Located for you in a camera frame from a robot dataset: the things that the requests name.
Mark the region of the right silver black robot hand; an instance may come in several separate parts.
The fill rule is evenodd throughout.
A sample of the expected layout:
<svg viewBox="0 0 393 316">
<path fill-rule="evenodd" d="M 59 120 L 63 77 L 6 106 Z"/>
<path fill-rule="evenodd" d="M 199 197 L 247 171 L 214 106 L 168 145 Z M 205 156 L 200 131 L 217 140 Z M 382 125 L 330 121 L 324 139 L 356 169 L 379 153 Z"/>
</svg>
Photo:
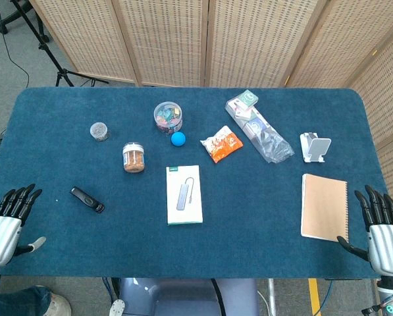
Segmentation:
<svg viewBox="0 0 393 316">
<path fill-rule="evenodd" d="M 365 191 L 368 198 L 358 190 L 355 196 L 361 207 L 368 248 L 357 248 L 342 236 L 338 236 L 337 241 L 346 251 L 369 262 L 378 275 L 393 277 L 393 199 L 369 185 Z"/>
</svg>

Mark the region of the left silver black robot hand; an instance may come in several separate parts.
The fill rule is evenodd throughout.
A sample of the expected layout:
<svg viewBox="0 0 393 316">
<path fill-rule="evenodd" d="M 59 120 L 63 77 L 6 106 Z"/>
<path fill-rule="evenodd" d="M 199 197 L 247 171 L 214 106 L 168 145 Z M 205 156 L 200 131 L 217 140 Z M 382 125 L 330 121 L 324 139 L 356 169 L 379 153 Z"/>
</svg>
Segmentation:
<svg viewBox="0 0 393 316">
<path fill-rule="evenodd" d="M 20 246 L 18 240 L 32 210 L 35 200 L 42 193 L 35 185 L 9 190 L 0 201 L 0 267 L 8 264 L 13 257 L 32 253 L 46 241 L 39 237 L 35 242 Z"/>
</svg>

